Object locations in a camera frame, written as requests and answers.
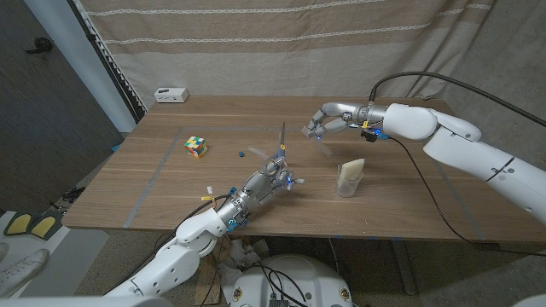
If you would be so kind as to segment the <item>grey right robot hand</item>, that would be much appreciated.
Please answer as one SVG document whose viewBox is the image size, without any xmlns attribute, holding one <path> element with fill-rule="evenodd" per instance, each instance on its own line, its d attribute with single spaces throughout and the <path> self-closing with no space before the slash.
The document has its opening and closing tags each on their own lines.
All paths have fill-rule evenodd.
<svg viewBox="0 0 546 307">
<path fill-rule="evenodd" d="M 340 132 L 350 124 L 367 128 L 380 123 L 386 114 L 387 106 L 360 105 L 351 102 L 328 102 L 311 118 L 302 132 L 306 136 L 321 136 L 329 132 Z"/>
</svg>

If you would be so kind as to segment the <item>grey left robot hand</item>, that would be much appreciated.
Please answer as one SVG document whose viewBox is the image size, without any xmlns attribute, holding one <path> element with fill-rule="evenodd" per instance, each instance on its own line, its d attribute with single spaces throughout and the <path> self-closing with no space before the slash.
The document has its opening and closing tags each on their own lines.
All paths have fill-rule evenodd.
<svg viewBox="0 0 546 307">
<path fill-rule="evenodd" d="M 254 172 L 241 189 L 226 200 L 217 214 L 230 232 L 238 226 L 248 224 L 248 216 L 256 206 L 264 205 L 280 190 L 290 190 L 295 184 L 303 184 L 303 178 L 296 178 L 288 168 L 285 156 L 277 154 L 268 158 L 263 168 Z"/>
</svg>

